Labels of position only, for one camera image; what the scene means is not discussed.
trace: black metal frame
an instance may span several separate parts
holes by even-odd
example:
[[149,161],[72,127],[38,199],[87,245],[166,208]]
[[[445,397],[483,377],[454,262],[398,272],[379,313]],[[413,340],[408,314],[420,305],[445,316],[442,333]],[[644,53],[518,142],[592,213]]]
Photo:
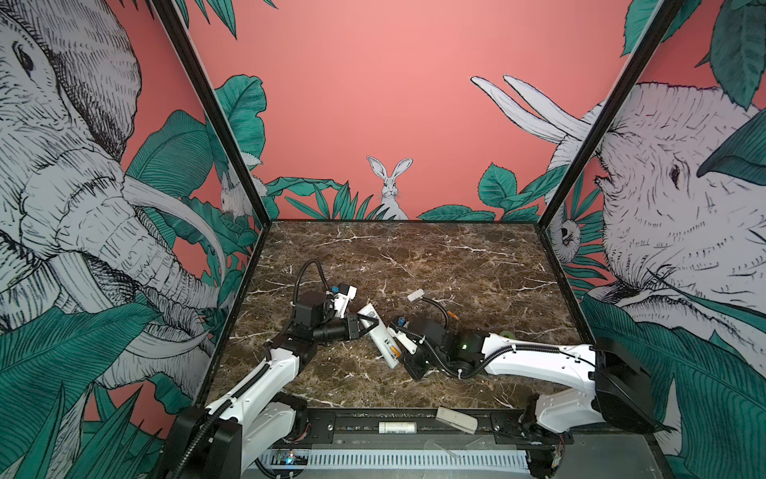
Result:
[[660,42],[665,36],[665,32],[667,32],[668,27],[683,6],[684,1],[685,0],[663,0],[662,5],[659,6],[659,10],[657,10],[651,23],[649,23],[649,26],[641,36],[641,39],[635,50],[633,50],[633,54],[625,65],[620,78],[609,93],[609,97],[604,103],[604,108],[601,110],[601,113],[598,114],[598,118],[594,121],[591,131],[588,132],[577,155],[574,157],[574,160],[572,160],[572,164],[569,166],[569,169],[561,181],[561,185],[558,186],[551,202],[548,203],[548,206],[542,213],[540,221],[538,222],[541,228],[546,229],[551,224],[553,215],[556,214],[558,209],[564,203],[569,191],[572,186],[575,185],[577,178],[582,173],[582,170],[593,157],[598,143],[609,130],[612,120],[614,120],[615,116],[620,112],[622,104],[627,99],[628,94],[630,94],[630,91],[638,81],[641,73],[643,73],[643,69],[649,63],[652,55],[654,55],[654,51],[660,46]]
[[197,96],[199,97],[202,107],[205,109],[208,119],[215,130],[215,134],[218,135],[218,139],[221,141],[221,145],[228,156],[231,165],[234,167],[234,171],[237,172],[247,197],[250,199],[250,203],[255,210],[256,218],[258,221],[266,227],[271,223],[268,213],[266,213],[266,207],[264,202],[260,200],[260,196],[253,186],[253,180],[250,177],[250,171],[242,160],[242,155],[237,146],[237,140],[229,128],[229,123],[226,120],[224,112],[221,110],[221,105],[218,103],[218,99],[215,96],[208,76],[205,74],[205,69],[202,67],[197,52],[192,44],[192,40],[188,36],[186,26],[181,21],[180,17],[175,11],[175,3],[173,0],[152,0],[154,8],[157,11],[162,25],[165,27],[170,41],[173,43],[175,53],[178,55],[178,59],[184,66],[186,74],[191,81],[191,85],[194,87]]

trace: white tube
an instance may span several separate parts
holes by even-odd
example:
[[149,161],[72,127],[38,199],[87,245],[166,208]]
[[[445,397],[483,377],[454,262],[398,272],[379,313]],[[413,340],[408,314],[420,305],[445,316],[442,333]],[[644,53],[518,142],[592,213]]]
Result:
[[379,422],[379,434],[415,434],[417,422]]
[[[385,359],[388,367],[393,369],[398,366],[398,358],[401,356],[401,351],[399,351],[399,348],[396,347],[396,343],[394,343],[391,335],[388,334],[383,321],[381,320],[380,316],[378,316],[378,312],[375,311],[375,308],[372,306],[372,304],[368,303],[367,306],[360,309],[359,314],[363,314],[368,317],[374,317],[376,320],[378,320],[378,325],[372,328],[372,331],[367,334],[372,338],[372,342],[375,343],[375,345],[378,347],[378,350],[383,355],[383,359]],[[361,318],[359,322],[362,323],[364,327],[368,327],[372,324],[371,322]]]

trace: elephant tusk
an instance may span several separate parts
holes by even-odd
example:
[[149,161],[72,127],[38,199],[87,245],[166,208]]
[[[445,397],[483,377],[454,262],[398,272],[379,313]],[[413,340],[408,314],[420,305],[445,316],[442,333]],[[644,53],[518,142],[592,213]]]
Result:
[[197,231],[201,232],[213,246],[213,249],[215,249],[215,254],[218,256],[218,263],[221,265],[221,284],[223,284],[226,277],[226,255],[224,254],[224,249],[222,248],[221,242],[218,240],[215,231],[213,231],[213,228],[211,228],[200,215],[187,205],[181,203],[178,199],[140,182],[131,176],[125,176],[123,196],[125,197],[125,200],[133,206],[156,208],[161,212],[182,219],[191,226],[197,228]]
[[114,303],[101,290],[90,273],[82,253],[62,253],[48,260],[48,266],[58,283],[88,313],[98,313],[114,307]]
[[142,331],[128,344],[125,351],[147,359],[167,359],[192,351],[200,345],[208,334],[200,333],[186,341],[171,341],[158,338],[147,331]]

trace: wall mural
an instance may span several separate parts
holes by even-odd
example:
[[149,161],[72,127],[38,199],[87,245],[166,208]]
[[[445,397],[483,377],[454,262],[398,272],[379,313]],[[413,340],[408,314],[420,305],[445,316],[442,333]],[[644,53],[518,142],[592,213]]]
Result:
[[[131,420],[140,387],[163,415],[191,403],[260,226],[246,199],[195,195],[211,171],[237,182],[185,111],[123,158],[142,73],[102,0],[0,2],[0,73],[0,477],[133,479],[168,432]],[[219,95],[259,88],[234,77]],[[257,156],[263,128],[248,125]],[[204,250],[201,277],[174,254],[181,239]]]
[[[655,3],[631,4],[626,51],[636,12]],[[636,85],[548,234],[594,335],[651,372],[676,477],[754,478],[766,468],[766,116],[752,103],[766,6],[687,1],[679,18],[711,3],[696,68],[718,86]],[[660,49],[649,75],[672,55]]]

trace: brown marble surface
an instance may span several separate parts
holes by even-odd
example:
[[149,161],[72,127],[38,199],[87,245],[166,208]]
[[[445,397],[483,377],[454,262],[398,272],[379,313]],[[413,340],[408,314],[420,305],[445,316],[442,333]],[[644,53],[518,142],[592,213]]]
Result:
[[[422,287],[462,327],[514,332],[519,340],[579,344],[575,325],[531,225],[277,222],[240,311],[208,401],[260,361],[260,346],[290,315],[295,274],[318,258],[328,282],[358,288],[350,310],[372,302],[388,322],[400,313],[440,314],[406,296]],[[319,286],[312,266],[301,291]],[[314,407],[522,408],[533,392],[564,386],[521,376],[459,381],[432,372],[413,381],[389,369],[372,340],[320,346],[285,390]]]

